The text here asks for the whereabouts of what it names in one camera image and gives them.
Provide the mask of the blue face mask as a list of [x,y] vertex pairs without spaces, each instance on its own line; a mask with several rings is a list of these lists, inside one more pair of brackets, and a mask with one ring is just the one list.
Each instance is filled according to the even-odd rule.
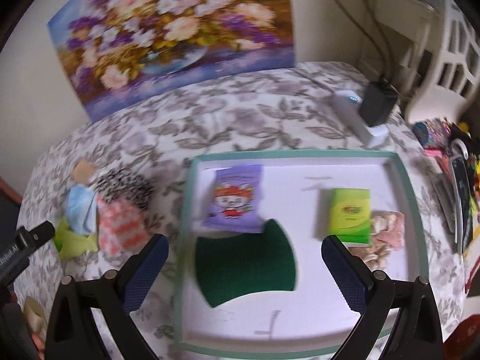
[[97,194],[90,187],[74,184],[68,191],[65,217],[74,233],[89,236],[97,232]]

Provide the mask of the beige makeup sponge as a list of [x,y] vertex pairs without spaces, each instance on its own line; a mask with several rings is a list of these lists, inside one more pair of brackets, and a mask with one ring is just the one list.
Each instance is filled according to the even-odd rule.
[[96,173],[97,169],[91,163],[87,162],[85,159],[82,159],[72,169],[71,178],[75,183],[84,186],[90,186]]

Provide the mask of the floral grey white tablecloth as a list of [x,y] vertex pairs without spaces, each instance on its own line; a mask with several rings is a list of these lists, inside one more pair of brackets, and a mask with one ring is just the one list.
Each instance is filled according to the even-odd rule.
[[[221,77],[151,97],[96,124],[78,128],[39,159],[32,171],[18,225],[28,230],[44,220],[55,225],[63,216],[71,171],[80,160],[108,172],[129,167],[155,183],[147,224],[174,247],[145,306],[133,320],[159,359],[201,359],[173,343],[173,280],[182,191],[191,159],[197,155],[245,150],[364,149],[329,106],[336,90],[360,95],[367,80],[346,63],[300,63],[293,69]],[[407,168],[425,231],[430,282],[439,308],[443,339],[461,322],[465,304],[465,268],[452,252],[443,213],[434,196],[431,175],[439,171],[424,155],[399,112],[387,121],[389,137],[374,150],[398,153]],[[19,303],[32,297],[48,320],[59,281],[66,275],[96,279],[128,259],[88,252],[61,262],[52,242],[30,258],[15,283]]]

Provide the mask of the black smartphone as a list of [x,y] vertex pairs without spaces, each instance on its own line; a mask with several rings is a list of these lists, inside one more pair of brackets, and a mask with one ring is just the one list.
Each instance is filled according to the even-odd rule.
[[455,239],[459,254],[463,254],[473,236],[470,183],[462,155],[449,158],[455,209]]

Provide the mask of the leopard print scrunchie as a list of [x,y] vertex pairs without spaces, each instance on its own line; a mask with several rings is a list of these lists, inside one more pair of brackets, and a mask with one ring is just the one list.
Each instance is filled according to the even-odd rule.
[[93,186],[105,203],[123,198],[141,211],[148,210],[154,193],[153,184],[145,176],[126,167],[112,169],[101,175]]

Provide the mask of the floral painting canvas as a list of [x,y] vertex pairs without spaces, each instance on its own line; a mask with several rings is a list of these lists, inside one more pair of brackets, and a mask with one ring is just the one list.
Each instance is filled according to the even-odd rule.
[[48,29],[94,122],[200,81],[295,64],[290,0],[70,0]]

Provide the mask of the lime green cloth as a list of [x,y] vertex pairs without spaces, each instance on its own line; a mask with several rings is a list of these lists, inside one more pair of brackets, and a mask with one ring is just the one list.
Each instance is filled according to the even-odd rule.
[[86,252],[98,252],[98,237],[96,233],[88,236],[79,235],[72,231],[67,219],[60,219],[53,238],[55,249],[60,260],[69,260],[80,257]]

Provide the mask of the white plastic chair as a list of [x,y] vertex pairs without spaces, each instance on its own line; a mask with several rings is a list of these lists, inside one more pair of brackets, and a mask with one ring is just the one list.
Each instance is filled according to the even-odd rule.
[[409,125],[435,118],[457,122],[479,90],[479,31],[454,0],[444,0],[434,35],[429,69],[405,109]]

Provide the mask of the pink beige scrunchie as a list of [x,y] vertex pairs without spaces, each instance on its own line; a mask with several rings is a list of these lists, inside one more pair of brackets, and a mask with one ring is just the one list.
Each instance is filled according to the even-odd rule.
[[373,213],[370,222],[370,243],[348,249],[371,271],[385,270],[391,252],[404,247],[405,218],[400,212],[378,211]]

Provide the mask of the pink white chevron cloth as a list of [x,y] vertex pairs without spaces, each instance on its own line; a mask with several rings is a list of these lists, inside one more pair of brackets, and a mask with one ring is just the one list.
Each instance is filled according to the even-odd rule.
[[100,250],[110,256],[137,252],[150,239],[143,212],[124,198],[107,202],[97,196],[97,232]]

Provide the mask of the green yellow scrub sponge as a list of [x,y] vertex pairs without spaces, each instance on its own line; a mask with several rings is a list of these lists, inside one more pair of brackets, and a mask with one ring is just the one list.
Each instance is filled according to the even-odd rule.
[[293,247],[274,219],[261,233],[199,237],[194,268],[199,289],[212,308],[233,299],[271,291],[293,291],[297,270]]

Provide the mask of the black power adapter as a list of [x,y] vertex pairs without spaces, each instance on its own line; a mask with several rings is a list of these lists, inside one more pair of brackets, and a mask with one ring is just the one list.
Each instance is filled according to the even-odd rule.
[[370,82],[364,92],[359,115],[368,127],[383,125],[398,101],[395,89],[385,81]]

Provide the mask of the white power strip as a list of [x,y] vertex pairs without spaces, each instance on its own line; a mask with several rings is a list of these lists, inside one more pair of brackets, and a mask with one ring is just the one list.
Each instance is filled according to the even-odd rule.
[[375,127],[366,125],[366,122],[359,114],[362,102],[362,98],[351,90],[335,91],[329,99],[329,103],[338,118],[352,130],[365,146],[379,146],[385,142],[390,131],[385,124]]

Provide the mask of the green tissue pack in box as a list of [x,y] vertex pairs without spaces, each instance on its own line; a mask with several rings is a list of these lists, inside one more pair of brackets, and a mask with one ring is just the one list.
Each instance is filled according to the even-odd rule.
[[371,238],[371,201],[368,189],[333,189],[329,235],[352,245],[367,245]]

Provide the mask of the red fabric item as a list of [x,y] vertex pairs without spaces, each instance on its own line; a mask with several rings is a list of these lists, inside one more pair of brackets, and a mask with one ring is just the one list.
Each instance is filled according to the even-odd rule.
[[449,360],[480,360],[480,315],[463,320],[444,343],[444,357]]

